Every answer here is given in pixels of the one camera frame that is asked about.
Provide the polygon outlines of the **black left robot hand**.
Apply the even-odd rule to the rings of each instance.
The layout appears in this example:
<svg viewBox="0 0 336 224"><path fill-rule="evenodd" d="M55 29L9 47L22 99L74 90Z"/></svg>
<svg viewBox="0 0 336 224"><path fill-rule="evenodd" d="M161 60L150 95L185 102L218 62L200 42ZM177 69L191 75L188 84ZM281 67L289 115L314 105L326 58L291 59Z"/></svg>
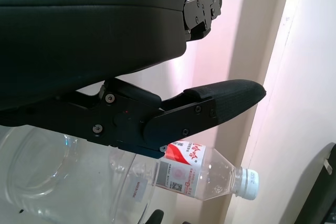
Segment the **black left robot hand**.
<svg viewBox="0 0 336 224"><path fill-rule="evenodd" d="M119 79L182 56L222 0L1 0L1 125L31 125L151 158L257 104L228 80L162 100Z"/></svg>

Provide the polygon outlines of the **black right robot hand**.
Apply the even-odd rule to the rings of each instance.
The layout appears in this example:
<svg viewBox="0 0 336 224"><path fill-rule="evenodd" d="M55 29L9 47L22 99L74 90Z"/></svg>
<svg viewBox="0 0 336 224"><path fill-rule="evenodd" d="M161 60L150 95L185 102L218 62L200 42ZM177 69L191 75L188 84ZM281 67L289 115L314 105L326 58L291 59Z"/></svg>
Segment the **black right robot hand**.
<svg viewBox="0 0 336 224"><path fill-rule="evenodd" d="M160 209L156 209L150 215L150 217L145 222L145 224L161 224L163 217L164 217L164 212Z"/></svg>

